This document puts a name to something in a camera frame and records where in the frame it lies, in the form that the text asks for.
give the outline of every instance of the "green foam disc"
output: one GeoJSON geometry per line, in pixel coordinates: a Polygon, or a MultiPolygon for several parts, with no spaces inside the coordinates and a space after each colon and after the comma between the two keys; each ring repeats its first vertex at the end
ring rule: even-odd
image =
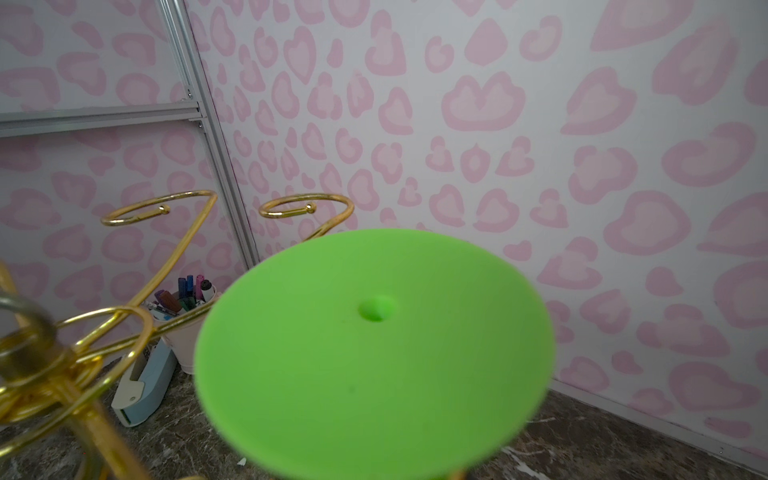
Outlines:
{"type": "Polygon", "coordinates": [[[426,480],[535,413],[549,317],[504,260],[419,230],[357,230],[239,278],[197,341],[195,385],[235,449],[285,478],[426,480]]]}

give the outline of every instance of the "hole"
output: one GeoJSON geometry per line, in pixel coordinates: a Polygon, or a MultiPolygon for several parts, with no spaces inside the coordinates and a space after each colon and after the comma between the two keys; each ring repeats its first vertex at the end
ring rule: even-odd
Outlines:
{"type": "Polygon", "coordinates": [[[381,322],[395,312],[395,301],[388,296],[374,296],[357,307],[360,316],[370,322],[381,322]]]}

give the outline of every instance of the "gold spiral holder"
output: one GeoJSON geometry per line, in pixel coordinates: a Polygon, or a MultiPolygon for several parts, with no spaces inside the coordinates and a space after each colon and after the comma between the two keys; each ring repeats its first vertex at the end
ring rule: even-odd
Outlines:
{"type": "MultiPolygon", "coordinates": [[[[0,423],[19,422],[36,415],[50,414],[50,418],[42,425],[0,445],[0,459],[19,453],[24,447],[57,427],[66,425],[84,449],[84,457],[75,476],[77,480],[105,480],[110,473],[119,480],[151,480],[149,471],[139,462],[107,419],[104,407],[98,399],[120,379],[150,341],[175,329],[189,326],[206,315],[214,305],[215,300],[211,300],[159,327],[154,326],[152,316],[147,310],[139,308],[187,249],[192,237],[203,225],[216,203],[217,195],[211,190],[166,195],[118,208],[101,219],[107,227],[130,225],[168,214],[170,207],[165,202],[189,197],[207,197],[205,207],[162,268],[126,305],[102,308],[54,323],[48,312],[17,294],[8,269],[0,262],[0,309],[11,310],[18,324],[16,331],[0,339],[0,376],[6,383],[0,387],[0,423]],[[125,214],[157,204],[161,205],[153,210],[123,218],[125,214]],[[65,346],[57,341],[58,329],[103,316],[108,318],[74,344],[65,346]],[[136,316],[141,321],[141,333],[106,346],[93,347],[94,342],[129,316],[136,316]],[[104,358],[125,350],[127,353],[121,360],[104,376],[96,379],[104,366],[104,358]]],[[[355,208],[353,202],[342,195],[297,194],[265,203],[259,208],[259,214],[265,218],[313,214],[316,205],[312,200],[338,201],[344,203],[346,209],[320,225],[304,240],[321,237],[349,218],[355,208]],[[274,210],[279,205],[293,202],[306,204],[302,208],[292,210],[274,210]]],[[[184,480],[195,479],[203,480],[202,477],[187,477],[184,480]]]]}

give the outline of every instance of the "marble floor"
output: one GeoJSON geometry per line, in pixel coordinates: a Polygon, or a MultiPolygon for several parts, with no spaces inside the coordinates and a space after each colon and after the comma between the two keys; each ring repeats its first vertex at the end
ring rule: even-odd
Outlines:
{"type": "MultiPolygon", "coordinates": [[[[109,405],[111,394],[105,396],[109,405]]],[[[5,442],[28,425],[0,432],[5,442]]],[[[191,377],[177,368],[165,400],[143,424],[119,432],[156,480],[267,480],[257,465],[238,465],[210,427],[191,377]]],[[[0,464],[1,480],[74,477],[82,451],[64,430],[0,464]]],[[[473,469],[474,480],[760,480],[762,477],[615,415],[550,392],[520,436],[473,469]]]]}

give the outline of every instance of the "wall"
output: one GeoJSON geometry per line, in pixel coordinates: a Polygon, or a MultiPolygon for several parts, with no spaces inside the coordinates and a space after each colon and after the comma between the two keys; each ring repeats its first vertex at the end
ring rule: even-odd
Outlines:
{"type": "MultiPolygon", "coordinates": [[[[247,204],[348,194],[547,300],[556,378],[768,458],[768,4],[190,0],[247,204]]],[[[271,254],[319,219],[253,230],[271,254]]]]}
{"type": "MultiPolygon", "coordinates": [[[[170,214],[126,227],[105,227],[99,218],[140,200],[215,189],[197,130],[170,122],[0,139],[0,258],[19,292],[55,319],[128,301],[165,263],[205,200],[178,200],[170,214]]],[[[220,205],[162,287],[174,291],[179,276],[199,273],[221,288],[243,273],[220,205]]],[[[92,325],[72,326],[62,339],[92,325]]],[[[138,327],[126,321],[113,337],[138,327]]]]}
{"type": "MultiPolygon", "coordinates": [[[[186,98],[154,0],[4,3],[0,59],[3,113],[186,98]]],[[[0,139],[0,259],[21,293],[56,319],[124,303],[164,263],[204,200],[174,202],[169,215],[129,227],[107,228],[99,217],[154,196],[215,190],[208,162],[190,122],[0,139]]],[[[203,273],[226,288],[243,272],[235,245],[219,205],[163,287],[203,273]]],[[[93,325],[70,327],[61,339],[93,325]]],[[[129,320],[111,335],[137,327],[129,320]]]]}
{"type": "Polygon", "coordinates": [[[182,88],[154,0],[0,5],[0,112],[177,101],[182,88]]]}

